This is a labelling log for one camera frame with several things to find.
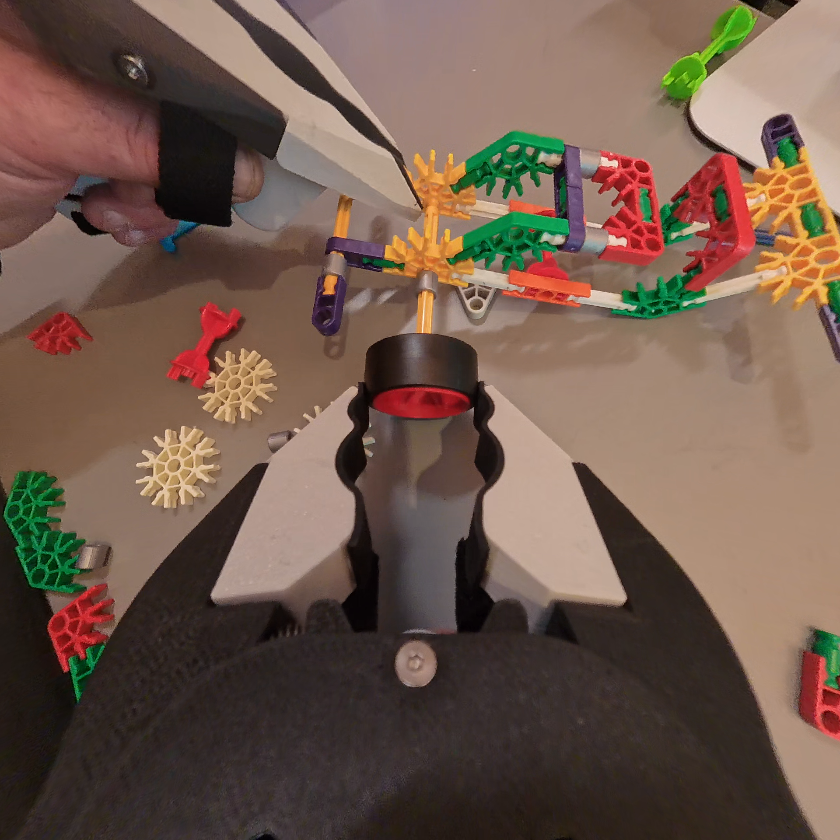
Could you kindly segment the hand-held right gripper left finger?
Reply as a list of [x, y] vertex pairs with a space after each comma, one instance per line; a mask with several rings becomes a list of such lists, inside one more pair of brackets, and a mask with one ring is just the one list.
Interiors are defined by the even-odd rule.
[[302, 623], [332, 599], [354, 630], [376, 629], [379, 560], [356, 485], [369, 420], [364, 385], [352, 386], [271, 456], [214, 603], [278, 602]]

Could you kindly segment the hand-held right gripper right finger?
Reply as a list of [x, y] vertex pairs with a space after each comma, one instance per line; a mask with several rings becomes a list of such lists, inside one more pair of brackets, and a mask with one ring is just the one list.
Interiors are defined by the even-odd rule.
[[531, 629], [555, 602], [623, 606], [627, 594], [572, 458], [498, 389], [479, 383], [475, 465], [484, 483], [456, 550], [455, 614], [475, 632], [513, 599]]

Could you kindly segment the purple and yellow rod assembly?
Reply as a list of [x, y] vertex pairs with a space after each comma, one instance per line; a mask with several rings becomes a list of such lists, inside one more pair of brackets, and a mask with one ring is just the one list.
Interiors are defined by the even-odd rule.
[[324, 337], [332, 337], [341, 326], [349, 267], [383, 271], [385, 247], [348, 238], [353, 200], [341, 195], [328, 239], [321, 275], [318, 278], [311, 314], [313, 327]]

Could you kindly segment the black wheel red hub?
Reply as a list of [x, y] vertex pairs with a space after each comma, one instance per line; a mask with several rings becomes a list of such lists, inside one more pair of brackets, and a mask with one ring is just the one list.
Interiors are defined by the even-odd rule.
[[364, 386], [374, 410], [407, 419], [454, 417], [470, 410], [478, 356], [468, 343], [438, 333], [393, 335], [366, 352]]

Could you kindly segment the red and green toy model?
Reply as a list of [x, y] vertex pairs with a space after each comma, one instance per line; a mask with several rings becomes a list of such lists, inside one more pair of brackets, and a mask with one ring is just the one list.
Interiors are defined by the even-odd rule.
[[[510, 298], [612, 313], [626, 306], [623, 291], [572, 280], [560, 255], [648, 267], [666, 247], [696, 239], [675, 274], [691, 276], [686, 288], [695, 291], [758, 272], [768, 248], [757, 240], [759, 231], [769, 232], [753, 229], [730, 154], [711, 156], [664, 203], [645, 160], [527, 132], [509, 132], [460, 164], [451, 154], [437, 168], [430, 151], [413, 165], [411, 184], [423, 207], [418, 227], [383, 245], [383, 271], [348, 273], [417, 281], [428, 269], [451, 287], [479, 284]], [[651, 289], [657, 280], [639, 282]]]

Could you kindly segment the white rod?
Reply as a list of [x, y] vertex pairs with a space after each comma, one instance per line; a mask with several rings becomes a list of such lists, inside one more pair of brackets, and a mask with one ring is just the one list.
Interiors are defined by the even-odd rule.
[[738, 295], [743, 295], [755, 291], [760, 283], [766, 278], [774, 276], [774, 273], [761, 271], [747, 276], [731, 278], [719, 282], [713, 282], [706, 286], [697, 298], [693, 300], [694, 303], [707, 303], [710, 301], [720, 300], [723, 298], [731, 298]]

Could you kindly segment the person's left hand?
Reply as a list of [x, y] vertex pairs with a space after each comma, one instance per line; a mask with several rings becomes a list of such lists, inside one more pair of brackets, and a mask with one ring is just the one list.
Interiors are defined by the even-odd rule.
[[1, 248], [46, 226], [79, 175], [106, 183], [81, 212], [121, 245], [170, 236], [157, 206], [158, 109], [58, 66], [8, 2], [1, 5]]

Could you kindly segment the light grey wedge connector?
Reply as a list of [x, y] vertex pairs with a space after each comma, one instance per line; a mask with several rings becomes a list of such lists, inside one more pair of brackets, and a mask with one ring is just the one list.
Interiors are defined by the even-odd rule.
[[494, 305], [498, 289], [495, 287], [469, 283], [465, 287], [457, 287], [460, 305], [473, 323], [483, 323]]

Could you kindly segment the red double-ended connector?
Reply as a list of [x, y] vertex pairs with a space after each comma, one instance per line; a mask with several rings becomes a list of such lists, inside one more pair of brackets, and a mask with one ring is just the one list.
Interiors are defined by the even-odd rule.
[[210, 375], [211, 349], [215, 342], [223, 339], [238, 327], [242, 313], [236, 308], [225, 312], [210, 301], [200, 308], [200, 313], [203, 332], [201, 339], [194, 349], [179, 353], [171, 361], [167, 377], [174, 381], [185, 377], [191, 380], [194, 387], [203, 388]]

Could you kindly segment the red fan connector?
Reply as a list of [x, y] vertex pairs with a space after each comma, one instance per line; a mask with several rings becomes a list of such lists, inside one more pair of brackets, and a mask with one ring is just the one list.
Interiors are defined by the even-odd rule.
[[73, 657], [84, 659], [89, 647], [106, 642], [99, 626], [114, 620], [114, 600], [108, 597], [108, 589], [106, 583], [87, 588], [49, 619], [49, 640], [63, 672], [70, 671]]

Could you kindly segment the red connector piece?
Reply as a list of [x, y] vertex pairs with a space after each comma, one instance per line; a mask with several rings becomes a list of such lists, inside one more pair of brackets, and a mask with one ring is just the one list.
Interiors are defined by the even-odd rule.
[[59, 311], [30, 332], [27, 339], [36, 350], [58, 355], [81, 350], [80, 341], [90, 342], [92, 336], [75, 316]]

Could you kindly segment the lime green double-ended connector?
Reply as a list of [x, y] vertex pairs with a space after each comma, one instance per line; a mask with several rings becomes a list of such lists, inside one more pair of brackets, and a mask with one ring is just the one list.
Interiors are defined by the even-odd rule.
[[731, 7], [713, 25], [709, 45], [701, 52], [679, 58], [663, 76], [661, 88], [674, 100], [691, 98], [707, 78], [709, 61], [740, 46], [752, 32], [756, 19], [749, 7]]

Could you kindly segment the white document stand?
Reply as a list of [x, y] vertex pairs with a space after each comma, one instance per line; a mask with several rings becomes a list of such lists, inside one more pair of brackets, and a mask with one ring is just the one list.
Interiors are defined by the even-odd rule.
[[824, 196], [839, 212], [839, 2], [802, 1], [711, 73], [689, 103], [693, 127], [758, 166], [763, 124], [789, 113]]

